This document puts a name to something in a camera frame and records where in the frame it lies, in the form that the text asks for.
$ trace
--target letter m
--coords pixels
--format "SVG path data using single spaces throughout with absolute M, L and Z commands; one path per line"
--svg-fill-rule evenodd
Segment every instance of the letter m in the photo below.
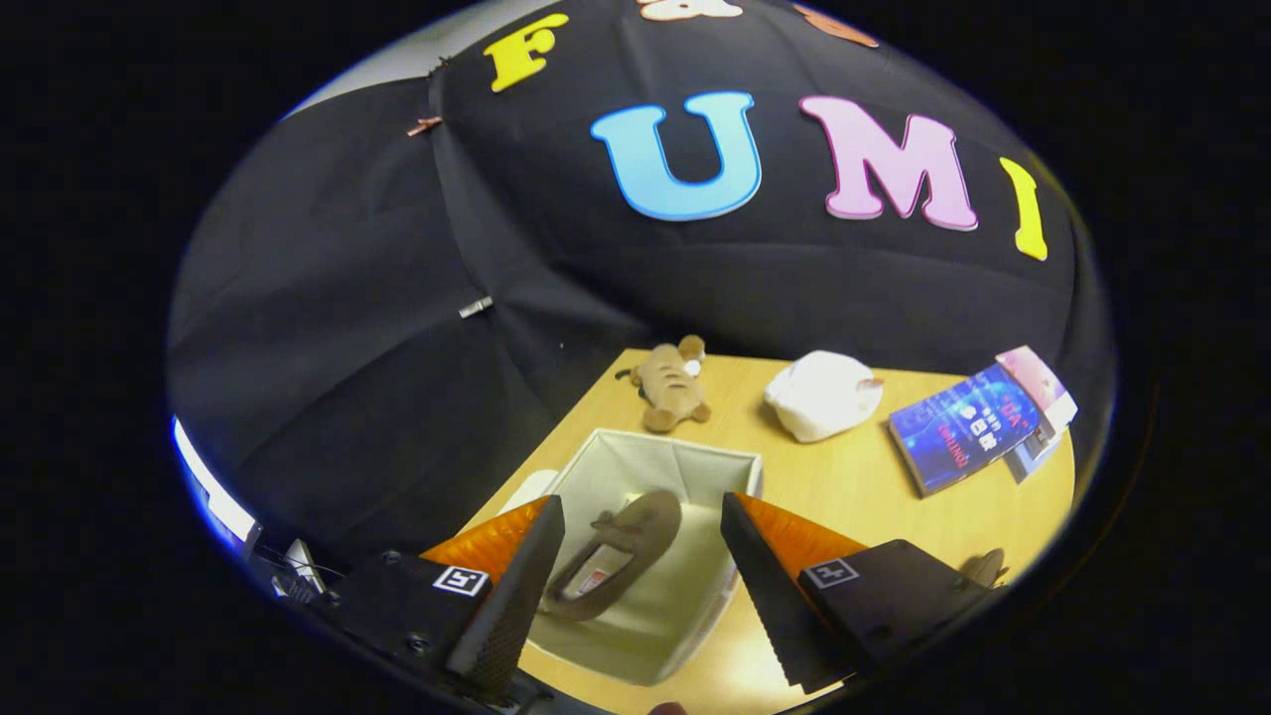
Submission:
M 839 183 L 825 208 L 840 218 L 876 218 L 882 199 L 869 190 L 872 170 L 902 218 L 918 204 L 925 179 L 930 197 L 923 203 L 927 220 L 947 229 L 974 230 L 980 220 L 971 210 L 962 166 L 953 149 L 953 130 L 916 114 L 905 124 L 900 146 L 857 103 L 839 97 L 805 97 L 799 108 L 825 127 Z

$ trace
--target foam letter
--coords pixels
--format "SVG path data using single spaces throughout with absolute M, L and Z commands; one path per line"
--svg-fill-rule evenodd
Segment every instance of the foam letter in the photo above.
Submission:
M 811 8 L 805 8 L 803 5 L 796 4 L 794 9 L 803 13 L 803 19 L 806 19 L 808 24 L 826 34 L 841 37 L 843 39 L 850 39 L 857 44 L 864 44 L 866 47 L 878 47 L 877 39 L 852 25 L 844 24 L 829 15 L 822 15 Z
M 632 208 L 663 221 L 709 218 L 740 207 L 759 190 L 759 151 L 746 123 L 746 109 L 754 104 L 745 91 L 709 91 L 684 103 L 688 113 L 705 117 L 719 152 L 719 174 L 700 183 L 671 175 L 657 136 L 657 124 L 666 118 L 661 107 L 644 104 L 600 117 L 591 136 L 609 147 L 618 187 Z
M 918 204 L 923 179 L 930 198 L 923 204 L 927 220 L 947 229 L 975 230 L 979 217 L 971 210 L 962 179 L 962 166 L 953 150 L 953 130 L 927 117 L 910 114 L 900 146 L 857 103 L 838 97 L 805 97 L 805 113 L 821 119 L 830 140 L 838 188 L 825 199 L 825 208 L 840 218 L 876 218 L 882 199 L 869 190 L 866 169 L 878 177 L 902 218 Z
M 736 18 L 741 8 L 723 0 L 639 0 L 639 14 L 646 20 L 686 20 L 698 15 L 708 18 Z
M 1049 254 L 1046 239 L 1041 234 L 1041 211 L 1037 208 L 1037 182 L 1023 166 L 1002 156 L 1002 168 L 1016 187 L 1016 201 L 1019 203 L 1019 230 L 1016 231 L 1016 248 L 1024 255 L 1045 260 Z
M 494 60 L 494 81 L 489 88 L 503 91 L 548 66 L 543 57 L 530 57 L 530 51 L 545 55 L 555 47 L 555 34 L 548 28 L 561 27 L 567 22 L 569 18 L 563 13 L 552 13 L 487 47 L 484 53 Z

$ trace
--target letter u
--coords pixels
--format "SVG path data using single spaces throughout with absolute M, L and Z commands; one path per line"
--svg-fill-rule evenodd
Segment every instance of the letter u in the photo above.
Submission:
M 759 190 L 761 170 L 746 109 L 755 105 L 745 91 L 709 91 L 690 97 L 684 110 L 705 117 L 719 152 L 719 174 L 686 183 L 666 165 L 657 124 L 666 112 L 655 104 L 605 114 L 591 124 L 591 136 L 605 142 L 614 175 L 627 202 L 663 221 L 694 221 L 733 211 Z

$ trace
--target cable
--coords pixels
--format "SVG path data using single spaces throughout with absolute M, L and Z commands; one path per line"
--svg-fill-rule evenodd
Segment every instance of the cable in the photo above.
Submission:
M 269 549 L 268 546 L 264 546 L 264 545 L 261 545 L 261 549 L 264 550 L 264 551 L 268 551 L 269 554 L 273 554 L 275 556 L 277 556 L 280 559 L 286 559 L 287 561 L 290 561 L 295 566 L 308 566 L 310 569 L 320 569 L 323 571 L 327 571 L 327 573 L 330 573 L 330 574 L 336 574 L 337 577 L 339 577 L 342 579 L 344 578 L 344 574 L 341 574 L 336 569 L 328 569 L 327 566 L 319 566 L 318 564 L 311 564 L 311 563 L 306 564 L 306 563 L 304 563 L 304 561 L 301 561 L 299 559 L 295 559 L 292 556 L 287 556 L 286 554 L 278 554 L 277 551 L 275 551 L 275 550 L 272 550 L 272 549 Z

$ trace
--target wooden table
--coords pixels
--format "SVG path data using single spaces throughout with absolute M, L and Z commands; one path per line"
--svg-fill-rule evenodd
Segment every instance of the wooden table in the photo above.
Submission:
M 564 467 L 594 429 L 646 433 L 641 415 L 647 403 L 628 380 L 614 380 L 614 375 L 644 363 L 647 357 L 647 349 L 624 351 L 464 528 L 498 514 L 530 474 Z M 1004 582 L 1024 571 L 1064 525 L 1074 483 L 1073 450 L 1066 437 L 1022 485 L 1016 484 L 1005 462 L 998 461 L 961 484 L 919 499 L 887 432 L 887 417 L 965 377 L 876 370 L 874 376 L 886 385 L 873 417 L 846 433 L 801 444 L 763 401 L 764 387 L 785 366 L 779 361 L 708 354 L 698 380 L 713 415 L 705 424 L 686 420 L 667 437 L 761 455 L 765 502 L 868 546 L 904 538 L 955 569 L 1000 547 L 1010 569 Z M 521 653 L 520 667 L 619 715 L 646 715 L 667 701 L 679 701 L 691 715 L 769 714 L 821 695 L 805 696 L 801 688 L 785 685 L 744 583 L 702 649 L 655 687 L 592 673 L 533 644 Z

